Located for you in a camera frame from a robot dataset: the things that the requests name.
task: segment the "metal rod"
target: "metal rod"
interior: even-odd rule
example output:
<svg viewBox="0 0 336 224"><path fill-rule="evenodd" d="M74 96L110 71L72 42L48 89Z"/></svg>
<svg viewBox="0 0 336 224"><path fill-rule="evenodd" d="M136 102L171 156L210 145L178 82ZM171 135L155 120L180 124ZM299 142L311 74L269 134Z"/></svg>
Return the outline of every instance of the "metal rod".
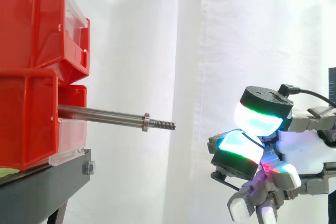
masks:
<svg viewBox="0 0 336 224"><path fill-rule="evenodd" d="M135 127L141 128L142 131L147 131L149 127L173 131L176 129L175 123L150 119L150 115L147 113L141 116L70 105L59 105L58 114L60 118Z"/></svg>

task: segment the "black cable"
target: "black cable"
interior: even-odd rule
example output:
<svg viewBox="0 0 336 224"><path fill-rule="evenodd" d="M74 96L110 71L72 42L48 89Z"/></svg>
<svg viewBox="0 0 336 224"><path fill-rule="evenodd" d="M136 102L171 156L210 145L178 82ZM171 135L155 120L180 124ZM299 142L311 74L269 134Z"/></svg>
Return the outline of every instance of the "black cable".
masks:
<svg viewBox="0 0 336 224"><path fill-rule="evenodd" d="M336 108L336 103L332 102L331 100L329 100L328 98L320 95L320 94L317 94L313 91L310 91L310 90L306 90L306 89L300 89L300 93L304 93L304 94L309 94L309 95L312 95L314 97L317 97L321 100L323 100L324 102L330 104L331 106L333 106L334 108Z"/></svg>

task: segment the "glowing cyan light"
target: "glowing cyan light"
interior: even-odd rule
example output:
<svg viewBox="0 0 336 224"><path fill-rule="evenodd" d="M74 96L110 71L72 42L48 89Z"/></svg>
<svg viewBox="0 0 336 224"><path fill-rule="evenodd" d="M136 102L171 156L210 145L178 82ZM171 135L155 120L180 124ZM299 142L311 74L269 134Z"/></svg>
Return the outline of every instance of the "glowing cyan light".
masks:
<svg viewBox="0 0 336 224"><path fill-rule="evenodd" d="M260 114L239 103L235 112L235 121L245 132L256 136L269 136L280 127L282 118Z"/></svg>
<svg viewBox="0 0 336 224"><path fill-rule="evenodd" d="M259 138L256 136L248 135L253 141L257 142L260 145L263 145ZM219 149L223 151L228 151L236 153L240 156L252 160L258 164L261 160L264 149L256 145L254 142L249 140L244 134L243 131L234 130L227 135L225 135L223 141L219 145Z"/></svg>

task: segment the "dark metal frame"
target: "dark metal frame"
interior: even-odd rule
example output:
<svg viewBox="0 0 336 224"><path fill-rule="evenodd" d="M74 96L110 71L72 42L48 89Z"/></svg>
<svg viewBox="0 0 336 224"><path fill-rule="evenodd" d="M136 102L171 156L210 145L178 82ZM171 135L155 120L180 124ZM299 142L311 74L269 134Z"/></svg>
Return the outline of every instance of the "dark metal frame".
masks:
<svg viewBox="0 0 336 224"><path fill-rule="evenodd" d="M0 224L61 224L68 199L89 180L91 150L60 166L43 166L0 179Z"/></svg>

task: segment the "white wall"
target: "white wall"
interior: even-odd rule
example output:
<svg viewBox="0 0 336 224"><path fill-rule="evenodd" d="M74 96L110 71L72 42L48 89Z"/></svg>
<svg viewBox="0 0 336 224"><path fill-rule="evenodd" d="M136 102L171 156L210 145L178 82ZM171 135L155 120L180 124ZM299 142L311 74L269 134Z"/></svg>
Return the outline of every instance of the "white wall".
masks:
<svg viewBox="0 0 336 224"><path fill-rule="evenodd" d="M328 66L336 67L336 0L328 0Z"/></svg>

